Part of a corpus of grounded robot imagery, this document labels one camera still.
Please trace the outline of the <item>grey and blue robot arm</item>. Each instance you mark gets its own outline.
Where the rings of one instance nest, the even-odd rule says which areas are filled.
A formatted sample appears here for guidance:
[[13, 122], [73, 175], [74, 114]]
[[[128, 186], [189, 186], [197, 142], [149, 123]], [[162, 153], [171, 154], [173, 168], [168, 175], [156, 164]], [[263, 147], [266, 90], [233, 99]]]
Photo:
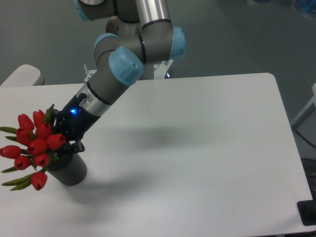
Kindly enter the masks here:
[[130, 36], [105, 33], [96, 39], [97, 71], [56, 116], [55, 131], [66, 138], [58, 156], [84, 151], [83, 135], [147, 64], [182, 58], [187, 49], [185, 34], [172, 25], [164, 0], [78, 0], [75, 5], [84, 20], [116, 16], [126, 24], [140, 24], [140, 29]]

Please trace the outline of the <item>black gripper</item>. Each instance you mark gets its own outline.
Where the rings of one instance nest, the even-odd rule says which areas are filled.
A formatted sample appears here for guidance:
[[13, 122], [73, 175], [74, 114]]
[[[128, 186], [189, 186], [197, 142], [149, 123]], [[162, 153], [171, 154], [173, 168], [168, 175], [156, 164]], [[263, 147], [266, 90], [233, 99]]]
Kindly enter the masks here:
[[67, 140], [67, 142], [58, 149], [58, 157], [85, 151], [81, 139], [100, 118], [100, 116], [95, 116], [87, 112], [80, 105], [80, 102], [86, 98], [86, 94], [80, 93], [79, 96], [75, 95], [62, 110], [53, 110], [52, 133], [62, 134]]

